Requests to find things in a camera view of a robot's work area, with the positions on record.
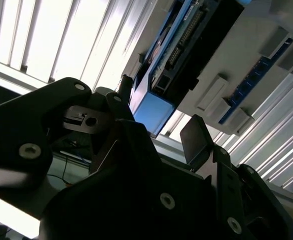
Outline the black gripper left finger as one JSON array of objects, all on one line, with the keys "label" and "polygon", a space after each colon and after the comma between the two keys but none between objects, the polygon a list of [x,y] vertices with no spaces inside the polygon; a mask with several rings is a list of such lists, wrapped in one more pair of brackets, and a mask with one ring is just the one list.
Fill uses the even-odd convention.
[{"label": "black gripper left finger", "polygon": [[[129,87],[119,92],[100,87],[91,92],[79,80],[66,77],[43,88],[0,104],[0,199],[21,202],[39,191],[53,160],[51,144],[71,132],[90,136],[93,162],[90,177],[58,193],[53,209],[78,211],[108,203],[111,206],[177,208],[177,198],[163,190],[154,173],[160,159],[146,128],[136,123],[127,103]],[[94,180],[121,159],[128,160],[141,148],[141,176],[129,179],[126,196],[112,186],[101,187],[98,197]]]}]

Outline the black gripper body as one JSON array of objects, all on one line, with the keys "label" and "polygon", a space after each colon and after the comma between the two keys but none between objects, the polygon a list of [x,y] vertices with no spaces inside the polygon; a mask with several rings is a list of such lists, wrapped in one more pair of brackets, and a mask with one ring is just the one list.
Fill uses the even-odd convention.
[{"label": "black gripper body", "polygon": [[206,178],[161,160],[126,159],[60,191],[47,205],[41,240],[194,240],[234,236],[219,194],[237,176],[219,165]]}]

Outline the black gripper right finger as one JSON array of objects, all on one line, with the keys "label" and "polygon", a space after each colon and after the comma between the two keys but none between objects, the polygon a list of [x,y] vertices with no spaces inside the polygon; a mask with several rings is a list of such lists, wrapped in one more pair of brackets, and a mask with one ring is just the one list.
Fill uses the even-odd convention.
[{"label": "black gripper right finger", "polygon": [[293,219],[249,165],[234,166],[193,115],[180,132],[186,163],[205,183],[208,229],[217,239],[293,240]]}]

